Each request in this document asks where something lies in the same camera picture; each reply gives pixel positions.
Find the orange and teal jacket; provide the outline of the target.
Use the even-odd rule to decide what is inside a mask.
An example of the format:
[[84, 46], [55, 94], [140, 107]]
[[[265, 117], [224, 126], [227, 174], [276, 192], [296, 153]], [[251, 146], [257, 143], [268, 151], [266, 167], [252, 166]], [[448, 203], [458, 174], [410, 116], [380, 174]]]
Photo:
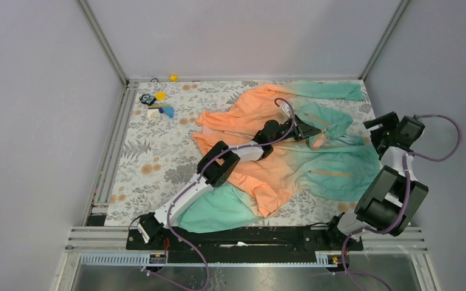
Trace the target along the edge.
[[225, 186], [199, 197], [178, 218], [195, 233], [246, 226], [275, 215], [301, 191], [323, 199], [358, 201], [380, 170], [378, 154], [362, 136], [350, 136], [353, 118], [319, 104], [321, 99], [362, 102], [359, 83], [296, 81], [245, 91], [226, 112], [204, 111], [193, 140], [201, 153], [217, 142], [249, 142], [270, 120], [285, 122], [279, 105], [289, 101], [297, 119], [319, 129], [306, 141], [278, 141], [268, 157], [239, 163]]

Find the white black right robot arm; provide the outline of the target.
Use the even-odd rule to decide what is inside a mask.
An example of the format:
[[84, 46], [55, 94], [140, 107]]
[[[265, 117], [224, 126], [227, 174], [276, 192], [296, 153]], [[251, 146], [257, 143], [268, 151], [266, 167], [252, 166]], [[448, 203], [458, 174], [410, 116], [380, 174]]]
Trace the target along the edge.
[[364, 231], [400, 235], [428, 194], [428, 187], [415, 177], [410, 149], [423, 134], [418, 119], [399, 118], [391, 112], [364, 122], [382, 169], [369, 185], [353, 213], [335, 216], [323, 233], [327, 247], [338, 250]]

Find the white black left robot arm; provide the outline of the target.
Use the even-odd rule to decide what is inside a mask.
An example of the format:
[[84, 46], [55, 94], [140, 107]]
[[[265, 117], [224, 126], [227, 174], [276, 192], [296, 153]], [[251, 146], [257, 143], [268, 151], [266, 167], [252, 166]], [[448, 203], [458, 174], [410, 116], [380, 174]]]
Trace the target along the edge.
[[168, 229], [197, 198], [222, 186], [239, 163], [267, 158], [273, 152], [272, 145], [277, 142], [289, 138], [303, 141], [321, 132], [298, 116], [293, 116], [283, 124], [273, 119], [266, 121], [264, 127], [246, 144], [229, 146], [224, 141], [217, 142], [202, 157], [196, 174], [181, 191], [158, 209], [140, 216], [137, 229], [141, 242], [149, 249], [159, 248], [164, 241], [163, 230]]

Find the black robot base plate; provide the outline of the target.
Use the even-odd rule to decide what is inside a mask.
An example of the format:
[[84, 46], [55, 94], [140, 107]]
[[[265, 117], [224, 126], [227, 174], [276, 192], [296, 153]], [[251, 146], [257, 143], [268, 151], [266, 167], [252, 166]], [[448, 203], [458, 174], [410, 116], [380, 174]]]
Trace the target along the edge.
[[[339, 252], [346, 235], [331, 227], [240, 227], [211, 233], [192, 233], [179, 227], [174, 231], [190, 241], [198, 249], [207, 247], [284, 247], [295, 251], [333, 251]], [[126, 239], [127, 250], [190, 250], [181, 239], [170, 230], [162, 229], [153, 239], [145, 242], [141, 233], [130, 230]]]

